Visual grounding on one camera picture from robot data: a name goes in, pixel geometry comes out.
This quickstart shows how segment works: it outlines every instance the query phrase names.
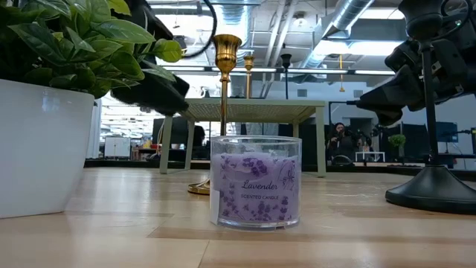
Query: white planter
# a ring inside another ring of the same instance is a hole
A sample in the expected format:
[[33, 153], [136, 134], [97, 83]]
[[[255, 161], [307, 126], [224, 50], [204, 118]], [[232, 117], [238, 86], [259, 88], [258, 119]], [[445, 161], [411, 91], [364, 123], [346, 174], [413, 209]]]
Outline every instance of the white planter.
[[80, 181], [94, 97], [0, 80], [0, 218], [61, 212]]

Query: candle jar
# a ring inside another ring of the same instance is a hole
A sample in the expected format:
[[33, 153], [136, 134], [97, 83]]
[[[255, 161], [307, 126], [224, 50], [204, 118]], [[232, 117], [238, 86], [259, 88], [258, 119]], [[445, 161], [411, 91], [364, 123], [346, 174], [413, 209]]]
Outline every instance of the candle jar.
[[289, 226], [300, 217], [301, 139], [221, 136], [211, 140], [212, 222]]

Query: table leg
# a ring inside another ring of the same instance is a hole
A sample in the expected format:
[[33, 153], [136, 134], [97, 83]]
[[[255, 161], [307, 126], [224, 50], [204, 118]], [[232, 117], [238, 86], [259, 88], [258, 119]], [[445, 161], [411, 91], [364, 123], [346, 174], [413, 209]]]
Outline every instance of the table leg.
[[170, 137], [172, 136], [172, 116], [166, 116], [164, 120], [164, 129], [162, 130], [162, 151], [160, 173], [167, 174], [169, 165]]
[[299, 138], [299, 122], [294, 121], [292, 123], [292, 136], [295, 138]]
[[190, 169], [190, 163], [192, 162], [192, 150], [193, 150], [193, 134], [195, 133], [195, 122], [188, 121], [188, 140], [187, 140], [187, 155], [185, 156], [185, 170]]
[[315, 127], [318, 149], [318, 176], [326, 176], [326, 139], [324, 135], [324, 108], [315, 107]]

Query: brass candlestick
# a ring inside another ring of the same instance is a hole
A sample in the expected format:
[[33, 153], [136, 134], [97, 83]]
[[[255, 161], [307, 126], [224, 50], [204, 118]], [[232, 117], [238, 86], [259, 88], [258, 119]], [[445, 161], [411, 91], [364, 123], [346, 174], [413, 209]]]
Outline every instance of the brass candlestick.
[[[237, 51], [241, 46], [241, 39], [230, 34], [220, 34], [213, 38], [213, 43], [216, 50], [215, 64], [222, 71], [220, 135], [226, 135], [228, 82], [230, 71], [237, 66]], [[204, 182], [188, 185], [188, 191], [194, 194], [210, 194], [210, 178]]]
[[246, 68], [246, 98], [251, 98], [251, 69], [254, 67], [254, 57], [245, 56]]

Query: candle label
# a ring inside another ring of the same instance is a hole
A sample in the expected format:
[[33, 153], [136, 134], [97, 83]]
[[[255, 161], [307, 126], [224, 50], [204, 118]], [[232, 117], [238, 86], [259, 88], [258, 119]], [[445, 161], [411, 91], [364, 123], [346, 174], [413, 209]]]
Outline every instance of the candle label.
[[299, 217], [297, 156], [220, 154], [212, 158], [212, 187], [219, 192], [220, 218], [276, 223]]

